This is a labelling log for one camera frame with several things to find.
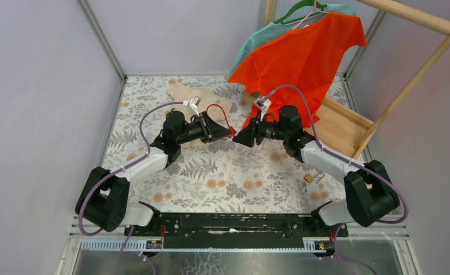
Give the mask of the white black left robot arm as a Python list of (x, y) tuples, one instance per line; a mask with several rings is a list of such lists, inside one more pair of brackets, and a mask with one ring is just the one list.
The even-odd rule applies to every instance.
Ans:
[(137, 226), (145, 235), (159, 230), (156, 210), (146, 203), (130, 203), (131, 185), (151, 174), (164, 170), (181, 154), (181, 145), (194, 140), (203, 143), (229, 138), (235, 131), (215, 122), (206, 112), (187, 122), (182, 112), (171, 111), (166, 115), (161, 133), (150, 144), (150, 152), (127, 162), (115, 171), (103, 167), (94, 168), (88, 176), (75, 212), (80, 231), (87, 236), (83, 220), (97, 226), (97, 231), (112, 232), (120, 225)]

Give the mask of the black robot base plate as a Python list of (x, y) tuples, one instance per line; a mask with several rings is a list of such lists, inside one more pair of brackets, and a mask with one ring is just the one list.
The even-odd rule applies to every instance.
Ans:
[(347, 227), (324, 225), (309, 214), (165, 213), (154, 210), (146, 226), (125, 229), (124, 235), (157, 237), (158, 240), (210, 239), (250, 243), (268, 239), (347, 237)]

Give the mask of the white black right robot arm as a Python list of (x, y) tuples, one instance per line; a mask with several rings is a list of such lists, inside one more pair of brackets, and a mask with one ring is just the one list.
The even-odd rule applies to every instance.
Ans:
[(233, 141), (253, 147), (264, 139), (280, 140), (290, 157), (317, 167), (343, 183), (344, 200), (325, 203), (312, 212), (314, 217), (310, 227), (313, 233), (324, 236), (339, 223), (356, 222), (368, 227), (400, 205), (400, 198), (392, 189), (381, 162), (362, 163), (326, 146), (319, 146), (317, 140), (303, 130), (301, 121), (298, 109), (285, 105), (280, 108), (278, 120), (266, 121), (257, 116)]

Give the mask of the brass padlock with keys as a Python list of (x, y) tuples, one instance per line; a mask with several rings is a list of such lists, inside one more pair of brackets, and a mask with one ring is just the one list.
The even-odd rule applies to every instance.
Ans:
[(325, 177), (324, 173), (318, 173), (316, 175), (306, 174), (303, 177), (303, 188), (305, 192), (311, 191), (313, 189), (323, 188), (323, 178)]

